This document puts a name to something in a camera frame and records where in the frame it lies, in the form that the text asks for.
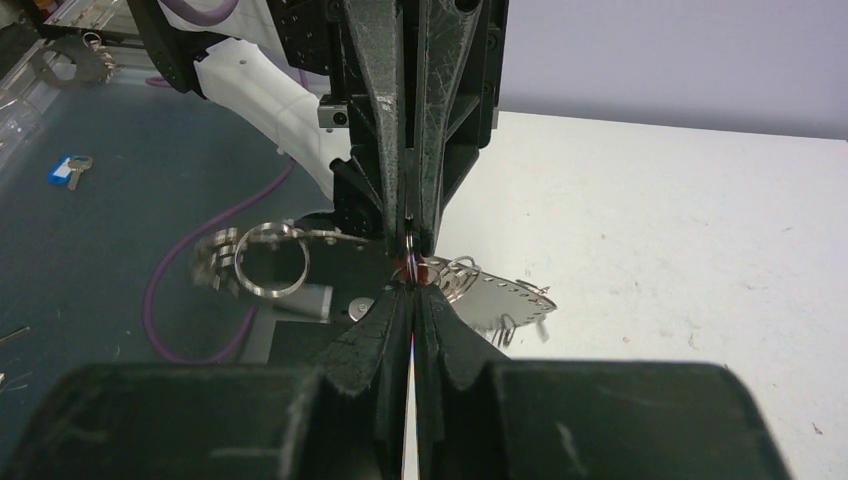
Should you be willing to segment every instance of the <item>transparent plastic bin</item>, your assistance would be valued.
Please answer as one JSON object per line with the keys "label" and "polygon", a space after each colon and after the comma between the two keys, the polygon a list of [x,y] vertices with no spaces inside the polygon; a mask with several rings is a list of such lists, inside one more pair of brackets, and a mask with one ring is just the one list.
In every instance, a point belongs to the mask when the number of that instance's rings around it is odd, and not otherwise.
{"label": "transparent plastic bin", "polygon": [[37,108],[8,90],[0,90],[0,167],[43,129]]}

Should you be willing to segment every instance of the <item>silver metal ring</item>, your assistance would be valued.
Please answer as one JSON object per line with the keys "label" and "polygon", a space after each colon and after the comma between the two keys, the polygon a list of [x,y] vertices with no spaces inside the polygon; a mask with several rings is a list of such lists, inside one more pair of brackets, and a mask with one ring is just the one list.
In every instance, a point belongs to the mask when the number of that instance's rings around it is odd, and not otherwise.
{"label": "silver metal ring", "polygon": [[[468,261],[471,265],[465,265],[462,263],[463,261]],[[464,255],[448,262],[444,268],[439,270],[438,276],[434,281],[442,289],[448,301],[453,303],[465,295],[465,292],[474,285],[474,282],[477,281],[482,271],[483,269],[477,265],[473,257]],[[456,279],[454,284],[450,282],[451,276]]]}
{"label": "silver metal ring", "polygon": [[[247,276],[244,274],[244,271],[241,269],[241,260],[242,254],[244,253],[244,249],[247,246],[248,240],[252,235],[261,234],[265,232],[276,231],[282,233],[282,238],[297,240],[297,243],[300,244],[300,249],[303,251],[303,273],[300,274],[300,277],[286,288],[281,288],[279,290],[272,290],[269,288],[260,287],[259,285],[253,283]],[[236,250],[233,254],[235,261],[233,262],[233,270],[235,271],[236,278],[239,283],[250,293],[256,295],[257,297],[276,299],[282,298],[287,295],[291,295],[296,292],[297,289],[303,285],[306,281],[306,277],[309,275],[309,248],[307,248],[306,243],[303,240],[297,239],[297,229],[292,227],[291,225],[286,225],[285,223],[274,223],[267,222],[261,225],[257,225],[242,235],[241,239],[236,244]]]}
{"label": "silver metal ring", "polygon": [[412,232],[406,233],[406,274],[409,275],[409,283],[418,283],[418,262],[415,261],[415,253],[412,245]]}

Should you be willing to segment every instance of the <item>white table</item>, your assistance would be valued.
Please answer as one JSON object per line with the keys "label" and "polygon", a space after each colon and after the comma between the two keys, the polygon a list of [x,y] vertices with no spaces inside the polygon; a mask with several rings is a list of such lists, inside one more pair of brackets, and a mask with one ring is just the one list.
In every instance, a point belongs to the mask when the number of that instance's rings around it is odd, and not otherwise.
{"label": "white table", "polygon": [[798,478],[848,478],[848,144],[502,113],[439,255],[550,285],[515,358],[726,364]]}

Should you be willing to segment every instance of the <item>metal key ring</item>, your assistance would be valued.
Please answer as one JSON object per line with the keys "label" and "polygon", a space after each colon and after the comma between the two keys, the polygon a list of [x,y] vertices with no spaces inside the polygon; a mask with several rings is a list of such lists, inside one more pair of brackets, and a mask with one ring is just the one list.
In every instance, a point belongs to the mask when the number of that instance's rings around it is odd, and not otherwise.
{"label": "metal key ring", "polygon": [[418,263],[415,259],[414,245],[412,244],[412,232],[406,233],[406,274],[409,275],[409,283],[418,283]]}
{"label": "metal key ring", "polygon": [[[300,249],[303,251],[303,273],[300,274],[300,277],[286,288],[281,288],[279,290],[272,290],[270,288],[260,287],[259,285],[253,283],[247,276],[244,274],[244,271],[241,269],[241,256],[244,253],[244,249],[247,246],[247,242],[250,237],[257,233],[265,233],[269,231],[282,232],[282,238],[288,240],[297,240],[297,243],[300,244]],[[257,225],[242,235],[241,239],[236,244],[236,250],[233,254],[235,261],[233,262],[233,270],[236,274],[236,278],[239,283],[247,289],[248,292],[256,295],[257,297],[276,299],[282,298],[287,295],[291,295],[296,292],[297,289],[303,285],[306,281],[306,277],[309,275],[309,248],[307,248],[306,243],[303,240],[297,239],[297,229],[292,227],[291,225],[286,225],[285,223],[274,223],[267,222],[261,225]]]}

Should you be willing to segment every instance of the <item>cable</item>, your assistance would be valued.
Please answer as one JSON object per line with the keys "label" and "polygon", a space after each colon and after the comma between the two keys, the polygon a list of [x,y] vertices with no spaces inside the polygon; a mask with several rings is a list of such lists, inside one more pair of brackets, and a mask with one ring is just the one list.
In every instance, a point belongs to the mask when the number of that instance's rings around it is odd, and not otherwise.
{"label": "cable", "polygon": [[280,174],[273,182],[271,182],[267,187],[263,188],[258,193],[254,194],[247,200],[242,201],[238,205],[216,215],[211,220],[204,223],[200,228],[195,230],[194,232],[188,234],[185,238],[180,240],[173,248],[165,255],[165,258],[159,262],[159,265],[156,267],[156,270],[153,272],[153,276],[150,277],[150,282],[147,284],[147,289],[144,291],[144,300],[142,303],[142,318],[144,320],[144,332],[147,334],[147,338],[150,340],[150,343],[153,344],[153,348],[161,355],[164,359],[172,362],[172,363],[182,363],[187,365],[205,365],[210,363],[220,363],[238,348],[241,344],[242,339],[247,334],[248,329],[250,328],[250,324],[253,321],[253,317],[256,315],[256,306],[251,306],[250,310],[247,311],[247,314],[242,321],[242,325],[239,328],[236,336],[224,347],[223,350],[216,353],[210,358],[205,360],[195,361],[195,360],[186,360],[172,351],[168,350],[168,347],[162,343],[162,340],[159,339],[159,335],[156,333],[156,328],[153,325],[153,299],[156,296],[156,287],[159,285],[159,281],[162,279],[162,275],[165,274],[165,271],[171,264],[174,262],[174,259],[177,258],[180,252],[182,252],[186,247],[188,247],[192,242],[197,241],[204,233],[208,230],[214,228],[217,224],[228,220],[246,210],[247,208],[252,207],[257,202],[267,197],[271,192],[276,190],[286,179],[291,175],[291,172],[294,170],[295,161],[294,159],[289,161],[289,165],[283,170],[283,173]]}
{"label": "cable", "polygon": [[159,0],[168,10],[188,23],[198,27],[214,27],[230,18],[239,0],[224,0],[217,8],[202,12],[185,0]]}

